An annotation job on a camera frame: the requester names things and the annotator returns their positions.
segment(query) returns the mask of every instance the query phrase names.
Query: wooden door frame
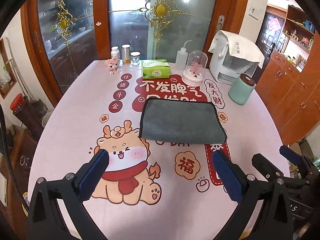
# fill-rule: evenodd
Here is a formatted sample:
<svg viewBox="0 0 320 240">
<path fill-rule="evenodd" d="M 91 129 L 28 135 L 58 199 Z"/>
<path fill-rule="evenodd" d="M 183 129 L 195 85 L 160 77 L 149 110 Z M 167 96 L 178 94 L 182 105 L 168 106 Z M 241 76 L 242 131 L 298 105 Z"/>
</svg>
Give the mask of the wooden door frame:
<svg viewBox="0 0 320 240">
<path fill-rule="evenodd" d="M 207 38 L 205 41 L 203 52 L 208 56 L 210 62 L 212 53 L 208 52 L 212 40 L 216 33 L 216 26 L 220 15 L 225 17 L 222 30 L 239 34 L 243 22 L 245 10 L 248 0 L 216 0 L 214 4 L 213 14 Z"/>
<path fill-rule="evenodd" d="M 108 29 L 108 0 L 93 0 L 98 59 L 111 58 Z M 62 98 L 41 38 L 37 0 L 27 0 L 20 9 L 23 39 L 33 70 L 53 107 Z"/>
<path fill-rule="evenodd" d="M 62 98 L 62 93 L 53 76 L 41 38 L 37 0 L 27 0 L 20 9 L 23 39 L 33 70 L 53 107 Z"/>
<path fill-rule="evenodd" d="M 216 0 L 214 12 L 204 52 L 208 55 L 210 62 L 212 54 L 208 52 L 220 15 L 224 15 L 225 21 L 222 27 L 225 31 L 239 33 L 244 18 L 248 0 Z M 109 24 L 108 24 L 108 0 L 93 0 L 95 38 L 99 60 L 111 57 Z M 56 107 L 62 97 L 60 88 L 52 73 L 44 44 L 41 38 L 37 0 L 27 0 L 21 7 L 21 25 L 27 52 L 35 71 L 35 74 L 51 104 Z"/>
</svg>

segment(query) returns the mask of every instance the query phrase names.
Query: brown lid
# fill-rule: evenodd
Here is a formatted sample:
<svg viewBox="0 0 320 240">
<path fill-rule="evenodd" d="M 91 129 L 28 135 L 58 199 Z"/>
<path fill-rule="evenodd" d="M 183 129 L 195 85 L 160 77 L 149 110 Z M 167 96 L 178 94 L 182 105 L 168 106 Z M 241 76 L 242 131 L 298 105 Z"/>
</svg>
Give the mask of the brown lid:
<svg viewBox="0 0 320 240">
<path fill-rule="evenodd" d="M 248 75 L 244 74 L 244 73 L 242 73 L 240 75 L 240 78 L 244 83 L 246 83 L 247 85 L 249 85 L 251 87 L 253 87 L 255 85 L 254 80 L 251 77 L 249 77 Z"/>
</svg>

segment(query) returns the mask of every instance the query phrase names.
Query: tissue box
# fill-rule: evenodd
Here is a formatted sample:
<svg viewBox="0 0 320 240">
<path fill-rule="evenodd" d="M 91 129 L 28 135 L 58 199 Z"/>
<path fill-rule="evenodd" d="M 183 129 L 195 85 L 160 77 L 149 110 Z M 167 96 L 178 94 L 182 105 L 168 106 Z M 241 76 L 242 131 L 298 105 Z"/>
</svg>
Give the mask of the tissue box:
<svg viewBox="0 0 320 240">
<path fill-rule="evenodd" d="M 142 78 L 168 78 L 170 66 L 165 59 L 142 60 Z"/>
</svg>

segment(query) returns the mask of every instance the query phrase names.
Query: white bottle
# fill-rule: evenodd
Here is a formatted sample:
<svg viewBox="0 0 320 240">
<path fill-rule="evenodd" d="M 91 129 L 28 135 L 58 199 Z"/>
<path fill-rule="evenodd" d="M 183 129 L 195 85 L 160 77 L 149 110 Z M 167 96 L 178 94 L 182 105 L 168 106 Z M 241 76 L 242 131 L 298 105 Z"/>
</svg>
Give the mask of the white bottle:
<svg viewBox="0 0 320 240">
<path fill-rule="evenodd" d="M 176 69 L 184 69 L 186 67 L 187 59 L 188 59 L 188 52 L 187 49 L 185 48 L 187 42 L 186 41 L 183 45 L 183 47 L 178 50 L 177 52 L 177 58 L 176 58 Z"/>
<path fill-rule="evenodd" d="M 111 48 L 111 58 L 114 57 L 118 57 L 118 59 L 120 60 L 120 51 L 119 51 L 119 47 L 112 47 Z"/>
</svg>

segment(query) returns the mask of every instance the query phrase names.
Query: table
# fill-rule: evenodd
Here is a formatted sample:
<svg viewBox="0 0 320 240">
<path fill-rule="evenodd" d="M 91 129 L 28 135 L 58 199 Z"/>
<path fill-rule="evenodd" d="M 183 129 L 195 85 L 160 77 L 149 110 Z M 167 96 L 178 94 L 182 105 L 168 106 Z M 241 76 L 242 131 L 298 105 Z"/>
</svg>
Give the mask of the table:
<svg viewBox="0 0 320 240">
<path fill-rule="evenodd" d="M 197 89 L 184 86 L 181 75 L 181 70 L 172 68 L 169 79 L 143 81 L 140 69 L 122 66 L 120 73 L 110 75 L 103 61 L 92 62 L 62 97 L 44 129 L 28 191 L 33 191 L 39 177 L 55 180 L 76 172 L 103 147 L 110 152 L 107 171 L 116 172 L 105 173 L 108 181 L 100 180 L 93 193 L 97 198 L 91 197 L 84 206 L 108 239 L 213 239 L 237 206 L 209 168 L 215 149 L 222 149 L 244 173 L 261 180 L 251 165 L 256 153 L 266 156 L 285 176 L 289 168 L 279 154 L 282 143 L 276 127 L 255 91 L 240 106 L 229 98 L 230 86 L 216 82 L 208 69 Z M 140 111 L 148 95 L 212 101 L 227 143 L 204 146 L 140 140 Z M 182 163 L 183 157 L 189 163 Z M 115 178 L 125 183 L 112 181 Z M 59 205 L 75 234 L 63 202 Z"/>
</svg>

